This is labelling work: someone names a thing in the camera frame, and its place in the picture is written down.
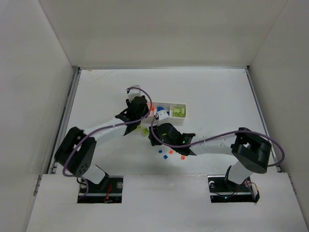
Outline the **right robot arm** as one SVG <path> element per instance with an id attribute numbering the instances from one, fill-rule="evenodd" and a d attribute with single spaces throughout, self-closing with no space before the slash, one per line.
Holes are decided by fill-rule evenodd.
<path id="1" fill-rule="evenodd" d="M 180 133 L 172 124 L 163 123 L 149 127 L 152 146 L 165 145 L 182 156 L 204 154 L 229 155 L 237 159 L 225 174 L 227 181 L 242 184 L 251 174 L 265 174 L 272 149 L 271 143 L 263 134 L 254 133 L 248 128 L 239 128 L 224 139 L 197 137 L 194 133 Z"/>

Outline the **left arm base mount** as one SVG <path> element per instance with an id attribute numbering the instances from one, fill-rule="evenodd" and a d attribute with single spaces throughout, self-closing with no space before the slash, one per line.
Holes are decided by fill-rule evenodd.
<path id="1" fill-rule="evenodd" d="M 100 187 L 87 180 L 78 178 L 79 193 L 77 203 L 121 203 L 123 192 L 123 176 L 109 176 Z"/>

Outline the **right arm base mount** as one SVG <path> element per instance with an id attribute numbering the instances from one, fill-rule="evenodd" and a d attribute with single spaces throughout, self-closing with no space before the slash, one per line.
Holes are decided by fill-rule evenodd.
<path id="1" fill-rule="evenodd" d="M 259 189 L 250 177 L 236 184 L 225 175 L 209 175 L 208 184 L 211 203 L 257 203 L 260 200 Z"/>

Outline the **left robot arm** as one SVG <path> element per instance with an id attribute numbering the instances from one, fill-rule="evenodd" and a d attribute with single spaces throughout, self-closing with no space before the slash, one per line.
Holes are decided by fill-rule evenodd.
<path id="1" fill-rule="evenodd" d="M 96 147 L 131 133 L 140 124 L 140 119 L 149 112 L 145 96 L 127 99 L 126 104 L 127 108 L 107 123 L 86 130 L 72 127 L 59 146 L 55 161 L 74 177 L 84 178 L 98 186 L 103 185 L 108 174 L 91 163 Z"/>

